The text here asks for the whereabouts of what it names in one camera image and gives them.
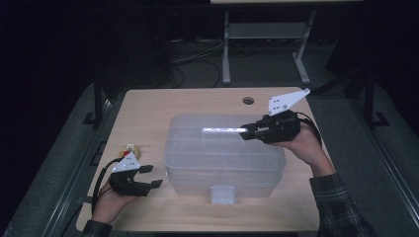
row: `tabletop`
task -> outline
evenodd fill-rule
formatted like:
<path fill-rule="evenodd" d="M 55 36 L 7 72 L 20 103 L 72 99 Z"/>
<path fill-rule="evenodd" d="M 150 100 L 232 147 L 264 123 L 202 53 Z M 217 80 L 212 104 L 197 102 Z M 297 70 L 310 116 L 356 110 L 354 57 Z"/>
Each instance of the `tabletop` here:
<path fill-rule="evenodd" d="M 166 177 L 164 148 L 172 117 L 180 114 L 265 115 L 271 96 L 299 88 L 220 88 L 132 90 L 126 93 L 88 196 L 102 168 L 115 159 L 121 147 L 136 144 L 140 162 L 154 170 L 135 178 L 141 182 L 163 179 L 159 189 L 131 203 L 113 222 L 114 230 L 140 232 L 290 232 L 316 231 L 319 218 L 308 179 L 309 167 L 286 149 L 286 167 L 269 197 L 242 197 L 236 204 L 211 204 L 210 197 L 179 196 Z M 245 97 L 254 100 L 243 103 Z M 293 108 L 314 119 L 306 99 Z M 91 218 L 84 203 L 77 220 L 82 230 Z"/>

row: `cable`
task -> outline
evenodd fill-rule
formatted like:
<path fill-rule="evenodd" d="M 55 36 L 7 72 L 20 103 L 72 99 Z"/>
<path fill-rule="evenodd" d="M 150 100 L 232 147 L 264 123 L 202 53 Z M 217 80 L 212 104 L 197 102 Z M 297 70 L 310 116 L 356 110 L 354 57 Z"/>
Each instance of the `cable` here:
<path fill-rule="evenodd" d="M 174 88 L 174 89 L 177 89 L 177 88 L 179 88 L 180 86 L 182 86 L 182 84 L 185 82 L 185 73 L 183 73 L 183 71 L 181 70 L 181 69 L 179 69 L 179 68 L 176 68 L 176 67 L 174 67 L 174 68 L 172 68 L 174 71 L 177 71 L 177 72 L 179 72 L 181 75 L 182 75 L 182 79 L 181 79 L 181 82 L 178 84 L 178 81 L 176 80 L 176 78 L 172 75 L 171 77 L 173 78 L 173 80 L 175 80 L 175 82 L 176 82 L 176 84 L 175 84 L 175 86 L 173 86 L 173 84 L 172 84 L 172 88 Z"/>
<path fill-rule="evenodd" d="M 186 64 L 186 63 L 196 63 L 196 62 L 207 63 L 207 64 L 209 64 L 209 65 L 211 65 L 215 68 L 216 73 L 217 73 L 217 78 L 216 78 L 215 83 L 211 86 L 211 88 L 215 88 L 216 85 L 218 84 L 218 82 L 221 80 L 221 71 L 219 70 L 218 66 L 216 66 L 214 63 L 206 61 L 206 60 L 197 60 L 197 61 L 188 61 L 188 62 L 179 63 L 179 65 Z M 185 81 L 185 74 L 181 70 L 179 70 L 179 72 L 181 72 L 184 75 L 184 78 L 183 78 L 182 82 L 178 84 L 178 87 L 180 87 L 182 85 L 182 83 Z"/>
<path fill-rule="evenodd" d="M 111 188 L 108 188 L 107 190 L 105 190 L 105 191 L 103 191 L 101 194 L 99 194 L 98 195 L 98 199 L 102 196 L 102 195 L 104 195 L 107 191 L 109 191 Z"/>
<path fill-rule="evenodd" d="M 114 159 L 113 161 L 111 161 L 110 163 L 108 163 L 108 165 L 106 165 L 102 171 L 101 174 L 98 177 L 98 180 L 96 181 L 96 185 L 95 185 L 95 190 L 93 191 L 93 196 L 92 196 L 92 214 L 93 211 L 95 211 L 95 207 L 96 207 L 96 203 L 98 202 L 98 193 L 99 193 L 99 188 L 101 187 L 102 184 L 102 180 L 104 179 L 104 176 L 106 174 L 106 171 L 108 170 L 108 168 L 115 162 L 120 162 L 122 161 L 124 158 L 117 158 Z"/>
<path fill-rule="evenodd" d="M 178 85 L 178 81 L 176 80 L 176 78 L 173 76 L 172 73 L 169 73 L 168 81 L 170 85 L 172 86 L 172 89 L 176 88 L 176 86 Z"/>
<path fill-rule="evenodd" d="M 317 126 L 315 125 L 314 121 L 306 114 L 301 113 L 301 112 L 295 112 L 298 115 L 303 115 L 306 118 L 300 118 L 299 120 L 304 122 L 305 124 L 309 125 L 312 129 L 312 131 L 314 132 L 315 137 L 318 140 L 318 143 L 320 143 L 320 146 L 322 146 L 322 141 L 321 141 L 321 134 L 320 131 L 318 130 Z"/>
<path fill-rule="evenodd" d="M 201 57 L 205 57 L 205 56 L 211 55 L 215 52 L 218 52 L 223 46 L 224 46 L 224 43 L 221 43 L 218 46 L 216 46 L 216 47 L 214 47 L 210 50 L 200 52 L 198 54 L 195 54 L 195 55 L 192 55 L 192 56 L 189 56 L 189 57 L 184 57 L 184 58 L 181 58 L 181 59 L 173 59 L 172 62 L 174 62 L 174 63 L 186 62 L 186 61 L 198 59 L 198 58 L 201 58 Z"/>

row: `white plastic piece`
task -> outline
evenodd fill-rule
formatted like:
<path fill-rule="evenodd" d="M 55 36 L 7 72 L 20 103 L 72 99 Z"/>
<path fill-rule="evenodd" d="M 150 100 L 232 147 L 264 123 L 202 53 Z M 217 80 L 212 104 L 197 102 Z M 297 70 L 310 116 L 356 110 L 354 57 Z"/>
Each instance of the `white plastic piece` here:
<path fill-rule="evenodd" d="M 215 186 L 210 189 L 211 204 L 235 204 L 236 193 L 235 187 L 232 186 Z"/>
<path fill-rule="evenodd" d="M 246 132 L 247 128 L 203 127 L 202 134 L 238 134 Z"/>
<path fill-rule="evenodd" d="M 271 97 L 271 99 L 269 100 L 268 114 L 270 116 L 274 116 L 284 111 L 287 111 L 297 102 L 299 102 L 302 98 L 306 97 L 308 94 L 310 94 L 310 90 L 307 88 L 301 91 Z"/>
<path fill-rule="evenodd" d="M 139 167 L 141 167 L 141 165 L 136 160 L 133 152 L 130 152 L 120 163 L 118 163 L 116 167 L 112 169 L 112 173 L 136 170 L 139 169 Z"/>

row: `floor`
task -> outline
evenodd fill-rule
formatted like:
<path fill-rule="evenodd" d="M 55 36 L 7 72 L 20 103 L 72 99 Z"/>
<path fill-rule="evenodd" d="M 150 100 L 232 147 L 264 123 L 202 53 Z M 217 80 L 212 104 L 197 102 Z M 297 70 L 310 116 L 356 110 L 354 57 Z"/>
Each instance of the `floor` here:
<path fill-rule="evenodd" d="M 217 47 L 219 41 L 180 40 L 173 44 L 174 58 L 180 61 Z M 189 63 L 174 63 L 173 77 L 161 88 L 293 86 L 315 89 L 335 78 L 333 73 L 324 69 L 334 45 L 311 43 L 303 57 L 311 83 L 303 85 L 291 56 L 297 45 L 298 41 L 237 42 L 231 50 L 230 85 L 220 82 L 221 54 L 215 50 Z M 353 100 L 346 99 L 343 93 L 346 85 L 342 83 L 321 95 L 307 97 L 333 164 L 378 235 L 419 236 L 419 223 L 412 218 L 414 211 L 418 210 L 416 199 L 419 197 L 418 136 L 379 86 L 376 86 L 375 111 L 382 112 L 390 126 L 369 129 L 362 119 L 363 95 Z M 94 111 L 93 86 L 86 88 L 15 213 L 10 232 L 5 236 L 80 235 L 75 229 L 77 210 L 94 182 L 95 163 L 100 160 L 101 150 L 106 145 L 124 95 L 120 93 L 105 104 L 104 120 L 93 129 L 93 125 L 82 124 L 86 115 Z M 395 171 L 387 168 L 388 162 L 394 164 Z M 405 184 L 394 178 L 398 177 L 396 171 Z M 405 190 L 398 188 L 404 185 L 410 193 L 403 193 Z M 409 208 L 408 203 L 412 200 L 414 208 Z M 315 233 L 297 235 L 315 236 Z"/>

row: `plastic storage box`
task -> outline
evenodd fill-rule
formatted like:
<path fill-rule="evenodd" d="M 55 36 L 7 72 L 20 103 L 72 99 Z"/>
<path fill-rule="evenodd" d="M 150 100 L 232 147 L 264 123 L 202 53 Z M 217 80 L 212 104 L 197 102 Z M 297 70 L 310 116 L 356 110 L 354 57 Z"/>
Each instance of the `plastic storage box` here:
<path fill-rule="evenodd" d="M 178 115 L 172 118 L 164 154 L 178 195 L 211 196 L 212 203 L 268 197 L 286 164 L 284 149 L 239 134 L 202 133 L 203 127 L 236 128 L 261 116 Z"/>

